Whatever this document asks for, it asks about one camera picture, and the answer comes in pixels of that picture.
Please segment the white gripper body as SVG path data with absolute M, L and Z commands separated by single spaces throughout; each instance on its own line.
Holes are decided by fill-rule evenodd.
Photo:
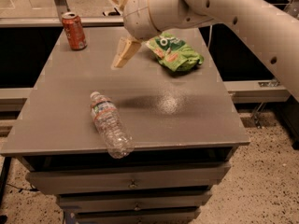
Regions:
M 156 36 L 150 18 L 149 0 L 128 0 L 123 11 L 124 28 L 137 40 L 147 41 Z

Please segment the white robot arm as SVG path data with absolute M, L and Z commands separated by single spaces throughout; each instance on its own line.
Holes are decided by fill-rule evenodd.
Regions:
M 169 29 L 226 25 L 299 100 L 299 20 L 264 0 L 108 0 L 129 36 L 112 63 L 121 68 L 141 43 Z

